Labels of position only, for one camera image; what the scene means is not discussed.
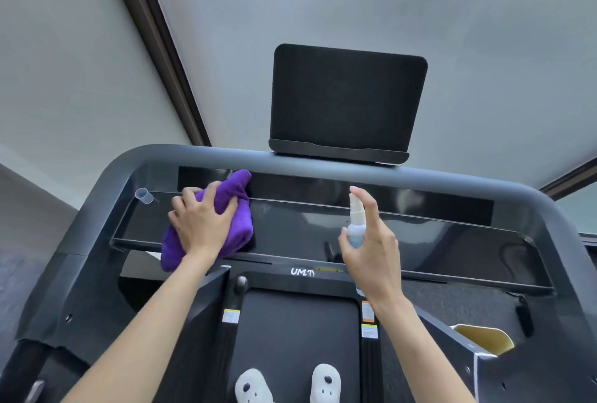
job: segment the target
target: treadmill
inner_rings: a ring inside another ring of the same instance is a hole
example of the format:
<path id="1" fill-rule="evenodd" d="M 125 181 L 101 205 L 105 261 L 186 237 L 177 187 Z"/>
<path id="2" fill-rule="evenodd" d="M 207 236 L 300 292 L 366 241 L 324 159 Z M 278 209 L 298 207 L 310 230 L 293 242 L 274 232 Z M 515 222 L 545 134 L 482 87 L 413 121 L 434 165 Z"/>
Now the treadmill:
<path id="1" fill-rule="evenodd" d="M 278 115 L 273 106 L 272 124 Z M 500 356 L 432 315 L 433 304 L 417 307 L 477 401 L 597 401 L 597 272 L 551 199 L 516 183 L 379 164 L 380 149 L 319 147 L 275 128 L 272 138 L 276 152 L 154 144 L 116 158 L 26 303 L 0 401 L 59 402 L 159 287 L 126 285 L 121 271 L 130 251 L 160 251 L 172 196 L 239 169 L 252 173 L 254 236 L 198 288 L 155 402 L 234 402 L 234 383 L 251 367 L 275 401 L 306 402 L 321 362 L 339 370 L 343 403 L 414 401 L 338 260 L 350 185 L 377 199 L 396 234 L 415 305 L 413 286 L 432 288 L 436 301 L 453 289 L 482 294 L 487 310 L 497 297 L 512 302 L 523 335 Z M 408 156 L 399 152 L 383 156 Z M 154 201 L 140 203 L 139 188 Z"/>

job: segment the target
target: treadmill belt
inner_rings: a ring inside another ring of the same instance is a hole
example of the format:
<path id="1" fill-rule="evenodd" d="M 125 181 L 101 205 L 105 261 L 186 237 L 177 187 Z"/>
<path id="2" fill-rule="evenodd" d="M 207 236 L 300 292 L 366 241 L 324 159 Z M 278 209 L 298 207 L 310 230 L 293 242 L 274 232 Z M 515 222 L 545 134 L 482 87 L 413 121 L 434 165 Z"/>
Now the treadmill belt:
<path id="1" fill-rule="evenodd" d="M 313 370 L 325 363 L 340 374 L 341 403 L 358 403 L 359 329 L 354 301 L 250 290 L 243 299 L 230 363 L 229 402 L 236 402 L 234 385 L 247 369 L 263 373 L 275 402 L 308 402 Z"/>

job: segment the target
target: brown trim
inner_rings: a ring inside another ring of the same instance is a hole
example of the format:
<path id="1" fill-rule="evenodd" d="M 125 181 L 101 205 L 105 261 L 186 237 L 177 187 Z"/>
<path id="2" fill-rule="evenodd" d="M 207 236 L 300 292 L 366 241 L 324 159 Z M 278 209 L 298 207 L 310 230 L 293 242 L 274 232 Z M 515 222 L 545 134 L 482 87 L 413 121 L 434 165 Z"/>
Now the brown trim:
<path id="1" fill-rule="evenodd" d="M 568 172 L 563 177 L 540 189 L 553 200 L 558 200 L 597 181 L 597 158 Z"/>
<path id="2" fill-rule="evenodd" d="M 158 0 L 124 0 L 168 96 L 194 145 L 211 146 Z"/>

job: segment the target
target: purple microfiber towel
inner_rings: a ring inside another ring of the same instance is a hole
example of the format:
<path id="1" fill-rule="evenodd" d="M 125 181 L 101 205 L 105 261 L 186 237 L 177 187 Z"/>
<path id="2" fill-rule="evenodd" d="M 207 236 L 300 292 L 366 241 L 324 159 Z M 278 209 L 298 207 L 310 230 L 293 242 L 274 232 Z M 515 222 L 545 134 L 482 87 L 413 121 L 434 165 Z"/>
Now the purple microfiber towel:
<path id="1" fill-rule="evenodd" d="M 218 254 L 219 259 L 227 257 L 242 248 L 253 236 L 249 196 L 245 191 L 249 180 L 251 180 L 251 173 L 248 170 L 239 170 L 232 173 L 228 180 L 222 181 L 215 190 L 214 208 L 217 214 L 222 214 L 226 210 L 230 199 L 234 196 L 238 197 L 238 209 L 232 218 L 226 242 Z M 205 189 L 197 193 L 196 199 L 198 202 L 203 200 L 204 193 Z M 178 234 L 173 226 L 169 226 L 166 233 L 164 233 L 162 242 L 162 269 L 167 272 L 174 271 L 182 262 L 183 257 L 184 250 L 180 244 Z"/>

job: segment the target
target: person's left hand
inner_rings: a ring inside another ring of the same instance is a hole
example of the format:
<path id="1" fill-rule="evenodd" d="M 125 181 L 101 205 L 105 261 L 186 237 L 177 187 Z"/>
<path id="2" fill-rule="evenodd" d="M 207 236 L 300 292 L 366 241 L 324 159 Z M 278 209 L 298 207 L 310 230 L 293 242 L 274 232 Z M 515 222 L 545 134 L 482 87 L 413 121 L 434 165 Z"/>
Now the person's left hand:
<path id="1" fill-rule="evenodd" d="M 187 256 L 198 257 L 208 268 L 224 246 L 232 217 L 238 208 L 238 199 L 233 197 L 222 214 L 215 212 L 215 189 L 220 183 L 210 183 L 201 202 L 195 199 L 195 194 L 201 191 L 199 188 L 184 188 L 182 196 L 172 199 L 174 211 L 168 213 Z"/>

